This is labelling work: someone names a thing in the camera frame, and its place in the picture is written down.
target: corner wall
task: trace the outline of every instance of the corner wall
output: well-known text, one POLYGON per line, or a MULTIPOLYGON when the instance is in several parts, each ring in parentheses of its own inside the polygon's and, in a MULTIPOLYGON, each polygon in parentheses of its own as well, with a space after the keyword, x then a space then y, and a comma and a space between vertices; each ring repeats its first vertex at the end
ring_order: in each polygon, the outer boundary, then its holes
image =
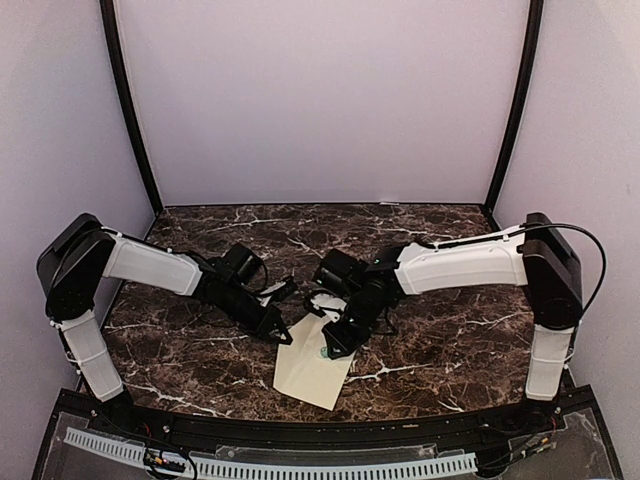
MULTIPOLYGON (((2 2, 0 478, 31 477, 77 376, 44 314, 38 255, 79 213, 143 234, 153 215, 122 120, 98 1, 2 2)), ((98 295, 104 314, 111 283, 98 295)))
MULTIPOLYGON (((540 210, 603 242, 609 273, 571 362, 604 411, 626 478, 640 478, 640 6, 545 2, 534 73, 496 208, 502 226, 540 210)), ((567 233, 585 272, 600 269, 588 240, 567 233)))

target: lavender wall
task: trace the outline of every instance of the lavender wall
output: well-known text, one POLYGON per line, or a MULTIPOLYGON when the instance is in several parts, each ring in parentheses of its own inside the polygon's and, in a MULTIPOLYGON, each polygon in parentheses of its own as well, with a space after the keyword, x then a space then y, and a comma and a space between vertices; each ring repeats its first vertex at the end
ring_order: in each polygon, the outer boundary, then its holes
POLYGON ((164 201, 483 201, 528 4, 119 0, 164 201))
MULTIPOLYGON (((0 14, 0 478, 30 478, 61 386, 77 377, 44 315, 39 253, 83 211, 152 220, 97 1, 5 1, 0 14)), ((104 289, 104 312, 114 285, 104 289)))
MULTIPOLYGON (((572 371, 591 383, 626 478, 640 478, 640 5, 546 2, 531 91, 497 218, 542 210, 604 243, 610 273, 572 371)), ((600 264, 579 247, 590 294, 600 264)))

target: black metal frame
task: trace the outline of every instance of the black metal frame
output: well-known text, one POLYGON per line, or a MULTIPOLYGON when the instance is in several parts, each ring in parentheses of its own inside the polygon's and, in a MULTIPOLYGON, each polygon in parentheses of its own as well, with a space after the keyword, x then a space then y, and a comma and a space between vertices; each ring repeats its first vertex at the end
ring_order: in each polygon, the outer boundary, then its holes
POLYGON ((529 5, 529 18, 527 20, 527 31, 524 37, 524 46, 522 48, 522 58, 520 60, 520 69, 518 71, 518 80, 516 81, 516 89, 513 94, 513 102, 511 103, 511 111, 507 120, 507 127, 502 139, 502 146, 498 155, 496 168, 493 172, 491 185, 487 198, 484 201, 484 208, 489 215, 493 215, 493 210, 498 203, 498 197, 507 175, 513 147, 516 143, 522 113, 527 100, 527 92, 529 91, 529 83, 533 72, 533 63, 536 56, 536 48, 538 46, 538 35, 540 33, 540 25, 542 24, 542 8, 544 0, 531 0, 529 5))
MULTIPOLYGON (((565 387, 558 405, 562 414, 591 408, 613 473, 616 478, 622 479, 618 458, 591 387, 565 387)), ((102 420, 101 416, 92 415, 92 411, 97 408, 99 405, 88 395, 65 389, 60 391, 40 447, 32 480, 40 478, 60 412, 90 419, 90 427, 95 430, 122 435, 122 432, 102 420)), ((134 407, 134 413, 150 427, 154 438, 187 450, 215 452, 223 445, 289 450, 353 450, 436 444, 441 452, 464 449, 476 452, 480 458, 497 451, 508 451, 508 440, 523 434, 518 432, 515 435, 503 435, 478 428, 487 422, 512 415, 517 408, 519 406, 516 404, 438 417, 323 424, 229 420, 145 407, 134 407)), ((559 420, 559 427, 562 428, 564 424, 561 416, 559 420)))
POLYGON ((140 170, 144 188, 147 191, 147 197, 149 198, 153 211, 158 215, 162 212, 164 206, 162 205, 160 192, 153 177, 153 171, 151 170, 149 157, 144 147, 138 117, 136 116, 136 110, 133 105, 133 98, 131 97, 131 88, 127 79, 124 57, 122 56, 122 46, 118 35, 118 22, 113 0, 100 0, 100 9, 102 11, 102 23, 104 25, 104 35, 109 50, 109 59, 111 60, 111 70, 113 71, 113 79, 115 80, 118 97, 120 98, 122 116, 127 125, 129 141, 131 142, 131 148, 133 148, 133 154, 136 157, 136 163, 140 170))

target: wire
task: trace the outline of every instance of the wire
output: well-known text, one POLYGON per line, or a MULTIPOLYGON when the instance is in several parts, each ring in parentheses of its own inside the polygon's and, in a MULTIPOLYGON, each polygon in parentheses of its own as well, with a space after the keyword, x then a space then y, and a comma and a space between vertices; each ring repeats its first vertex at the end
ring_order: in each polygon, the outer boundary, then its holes
POLYGON ((500 457, 484 463, 482 465, 478 465, 478 468, 482 468, 485 470, 498 470, 498 469, 502 469, 502 468, 506 468, 509 467, 511 465, 513 465, 516 462, 519 462, 520 460, 524 460, 525 458, 528 458, 529 453, 530 452, 534 452, 532 455, 535 455, 537 453, 542 452, 543 450, 538 450, 536 451, 536 449, 543 447, 544 445, 549 443, 549 440, 556 434, 556 431, 558 429, 558 423, 555 419, 555 417, 551 417, 550 418, 550 422, 553 425, 553 430, 551 431, 551 433, 547 436, 544 436, 543 438, 541 438, 540 440, 538 440, 535 444, 533 445, 528 445, 528 443, 533 440, 536 436, 538 436, 540 433, 542 433, 542 431, 544 430, 545 425, 543 425, 542 427, 540 427, 538 430, 536 430, 535 433, 532 433, 529 437, 527 437, 526 440, 522 441, 521 443, 519 443, 518 445, 516 445, 515 447, 513 447, 511 450, 509 450, 507 453, 505 453, 504 455, 501 455, 500 457), (507 464, 501 464, 500 462, 502 462, 504 459, 511 457, 512 455, 518 453, 519 456, 517 456, 514 459, 511 459, 509 462, 507 462, 507 464))
POLYGON ((384 323, 387 324, 387 328, 389 330, 387 330, 386 332, 379 332, 376 330, 373 331, 374 335, 383 335, 383 336, 395 336, 398 335, 398 327, 396 327, 393 323, 391 323, 391 320, 389 319, 389 307, 385 307, 384 309, 384 323))
POLYGON ((273 292, 269 292, 269 293, 263 293, 264 290, 267 289, 267 286, 269 285, 269 269, 267 268, 267 264, 264 263, 264 260, 262 260, 260 257, 256 258, 258 260, 260 260, 260 267, 262 268, 262 271, 264 272, 264 280, 262 281, 262 288, 258 289, 258 290, 251 290, 247 287, 245 287, 244 285, 242 285, 242 289, 247 292, 250 293, 251 295, 253 295, 254 297, 268 297, 269 295, 272 295, 273 292))
POLYGON ((589 297, 589 300, 587 301, 587 303, 585 303, 584 307, 582 308, 582 314, 584 315, 587 312, 587 310, 589 310, 589 307, 591 307, 591 305, 593 304, 593 301, 596 299, 596 296, 600 292, 600 288, 602 287, 602 283, 604 282, 604 277, 607 273, 607 254, 604 251, 604 246, 602 245, 600 240, 598 240, 598 237, 596 237, 593 233, 591 233, 586 228, 582 228, 577 225, 571 225, 570 223, 549 223, 544 225, 529 225, 529 226, 525 226, 524 228, 521 228, 520 230, 516 230, 515 232, 509 233, 508 236, 515 237, 522 233, 533 232, 535 230, 550 230, 552 228, 573 230, 573 231, 582 233, 583 235, 589 237, 589 239, 591 239, 591 241, 595 243, 596 247, 598 247, 598 250, 600 251, 600 257, 602 259, 602 269, 600 270, 600 278, 598 279, 598 283, 596 283, 596 287, 594 288, 593 293, 591 294, 591 297, 589 297))
POLYGON ((504 460, 505 458, 510 457, 511 455, 513 455, 514 453, 518 452, 519 450, 521 450, 522 448, 524 448, 531 440, 533 440, 534 438, 536 438, 536 436, 541 432, 542 430, 538 430, 535 433, 532 433, 529 437, 527 437, 526 440, 524 440, 522 443, 519 443, 517 446, 513 447, 511 450, 509 450, 507 453, 505 453, 504 455, 496 458, 495 460, 492 460, 490 462, 484 463, 482 465, 478 465, 478 468, 487 468, 490 467, 492 469, 498 468, 498 467, 491 467, 491 465, 494 465, 496 463, 501 462, 502 460, 504 460))
POLYGON ((604 277, 607 272, 607 254, 604 251, 604 247, 602 246, 602 243, 600 242, 600 240, 598 240, 598 237, 596 237, 593 233, 591 233, 586 228, 579 227, 577 225, 572 225, 570 223, 546 223, 546 224, 536 224, 536 225, 523 224, 522 228, 518 230, 514 230, 513 232, 510 232, 510 233, 507 233, 506 235, 497 234, 493 236, 483 236, 479 238, 474 238, 471 240, 460 239, 460 240, 451 240, 451 241, 442 242, 442 243, 438 242, 435 244, 433 242, 430 242, 430 243, 424 242, 423 240, 420 240, 420 239, 417 239, 416 242, 419 245, 426 246, 427 248, 446 249, 446 248, 455 248, 457 246, 462 246, 462 245, 472 245, 476 243, 483 243, 491 240, 502 240, 505 238, 505 236, 512 238, 527 232, 533 232, 536 230, 551 230, 553 228, 573 230, 573 231, 582 233, 583 235, 589 237, 589 239, 596 245, 596 247, 598 247, 598 250, 600 251, 600 257, 602 259, 602 269, 600 271, 600 278, 598 279, 598 283, 596 283, 596 287, 594 288, 593 293, 591 294, 591 297, 589 297, 589 300, 587 301, 587 303, 585 303, 584 307, 582 308, 582 314, 584 315, 587 312, 587 310, 589 310, 589 307, 591 307, 591 305, 593 304, 593 301, 596 299, 596 296, 600 292, 600 288, 602 287, 602 283, 604 282, 604 277))
POLYGON ((168 449, 174 453, 177 453, 178 455, 180 455, 183 459, 185 459, 187 462, 189 462, 191 464, 191 468, 193 469, 193 477, 191 480, 198 480, 198 470, 196 468, 196 463, 193 461, 193 459, 189 456, 188 453, 186 453, 181 447, 176 447, 175 445, 171 445, 169 442, 165 442, 164 440, 159 440, 157 438, 148 438, 145 437, 144 435, 138 435, 136 433, 132 433, 129 432, 127 430, 125 430, 122 427, 119 427, 118 425, 116 425, 115 423, 113 423, 111 421, 111 419, 107 416, 107 414, 105 414, 99 406, 96 406, 95 411, 102 416, 102 418, 109 424, 111 425, 113 428, 115 428, 116 430, 118 430, 119 432, 123 433, 125 436, 127 436, 128 438, 134 438, 134 439, 138 439, 140 441, 142 441, 144 443, 145 449, 149 449, 149 447, 151 446, 152 443, 157 443, 158 445, 163 445, 164 447, 168 447, 168 449))

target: brown marble surface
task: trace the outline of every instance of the brown marble surface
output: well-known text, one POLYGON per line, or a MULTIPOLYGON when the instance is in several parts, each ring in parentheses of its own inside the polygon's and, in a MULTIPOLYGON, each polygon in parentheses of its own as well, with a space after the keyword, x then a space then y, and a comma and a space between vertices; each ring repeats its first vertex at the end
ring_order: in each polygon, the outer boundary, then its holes
MULTIPOLYGON (((476 206, 262 205, 166 210, 149 241, 204 257, 242 242, 274 280, 295 274, 300 290, 279 305, 288 324, 331 248, 370 260, 415 237, 487 233, 476 206)), ((521 290, 483 286, 430 292, 393 313, 398 336, 375 336, 355 356, 334 411, 272 388, 277 346, 240 333, 221 312, 169 292, 127 284, 104 334, 136 403, 250 420, 363 421, 441 415, 517 402, 532 338, 521 290)))

